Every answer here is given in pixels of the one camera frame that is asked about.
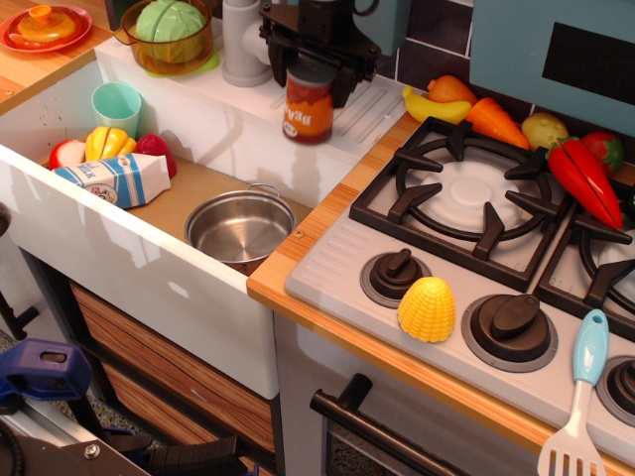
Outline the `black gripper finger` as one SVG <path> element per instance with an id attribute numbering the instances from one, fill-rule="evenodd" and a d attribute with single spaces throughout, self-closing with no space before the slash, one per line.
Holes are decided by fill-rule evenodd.
<path id="1" fill-rule="evenodd" d="M 288 68 L 298 59 L 299 37 L 297 35 L 272 34 L 266 39 L 270 66 L 276 82 L 285 86 Z"/>
<path id="2" fill-rule="evenodd" d="M 366 65 L 364 62 L 342 62 L 339 64 L 331 86 L 332 106 L 343 108 L 349 95 L 365 78 Z"/>

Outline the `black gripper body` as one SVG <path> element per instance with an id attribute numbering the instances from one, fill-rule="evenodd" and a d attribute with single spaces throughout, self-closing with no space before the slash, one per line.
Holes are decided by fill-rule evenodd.
<path id="1" fill-rule="evenodd" d="M 300 1 L 295 5 L 264 2 L 260 37 L 297 35 L 299 56 L 337 68 L 342 62 L 364 62 L 366 78 L 375 75 L 381 49 L 356 26 L 352 1 Z"/>

